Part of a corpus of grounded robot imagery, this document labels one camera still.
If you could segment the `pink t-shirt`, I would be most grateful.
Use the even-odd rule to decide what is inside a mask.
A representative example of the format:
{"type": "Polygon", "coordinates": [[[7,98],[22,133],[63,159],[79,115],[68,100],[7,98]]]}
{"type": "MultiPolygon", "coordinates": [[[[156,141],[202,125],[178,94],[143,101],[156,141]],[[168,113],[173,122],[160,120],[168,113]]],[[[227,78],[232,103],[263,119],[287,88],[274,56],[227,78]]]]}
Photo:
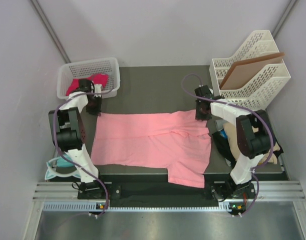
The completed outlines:
{"type": "Polygon", "coordinates": [[[167,169],[168,182],[203,188],[210,162],[207,122],[195,111],[147,114],[103,113],[97,118],[94,165],[167,169]]]}

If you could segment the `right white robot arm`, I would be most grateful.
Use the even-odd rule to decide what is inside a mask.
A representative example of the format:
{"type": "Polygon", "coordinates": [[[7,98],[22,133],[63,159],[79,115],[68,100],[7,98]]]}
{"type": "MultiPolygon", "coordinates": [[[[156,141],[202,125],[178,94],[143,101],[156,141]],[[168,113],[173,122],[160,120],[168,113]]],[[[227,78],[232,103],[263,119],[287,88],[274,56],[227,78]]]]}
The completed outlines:
{"type": "Polygon", "coordinates": [[[232,124],[237,133],[240,155],[229,174],[222,193],[223,198],[237,198],[251,182],[260,159],[271,151],[275,137],[265,110],[252,111],[214,96],[207,85],[196,88],[196,119],[209,120],[217,116],[232,124]]]}

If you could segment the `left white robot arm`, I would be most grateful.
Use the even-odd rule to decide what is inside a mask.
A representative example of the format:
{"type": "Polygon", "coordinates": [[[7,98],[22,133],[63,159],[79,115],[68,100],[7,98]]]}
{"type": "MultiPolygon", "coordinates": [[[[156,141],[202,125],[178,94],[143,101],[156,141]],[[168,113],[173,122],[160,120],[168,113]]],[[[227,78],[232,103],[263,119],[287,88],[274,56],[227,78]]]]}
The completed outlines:
{"type": "Polygon", "coordinates": [[[77,88],[68,99],[48,113],[53,143],[60,156],[73,164],[80,176],[80,183],[72,183],[78,191],[78,199],[104,199],[106,186],[101,182],[99,170],[91,161],[86,148],[86,131],[81,112],[90,115],[101,114],[102,87],[92,80],[77,80],[77,88]]]}

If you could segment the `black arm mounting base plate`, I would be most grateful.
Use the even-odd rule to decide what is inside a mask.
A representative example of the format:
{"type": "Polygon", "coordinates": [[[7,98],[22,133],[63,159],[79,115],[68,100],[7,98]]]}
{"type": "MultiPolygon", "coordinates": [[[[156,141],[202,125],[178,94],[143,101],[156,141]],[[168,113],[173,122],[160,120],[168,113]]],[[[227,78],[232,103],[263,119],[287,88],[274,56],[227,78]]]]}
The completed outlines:
{"type": "Polygon", "coordinates": [[[224,200],[245,203],[255,196],[253,184],[231,192],[222,181],[206,181],[203,188],[167,182],[113,182],[105,187],[110,207],[116,208],[216,207],[224,200]]]}

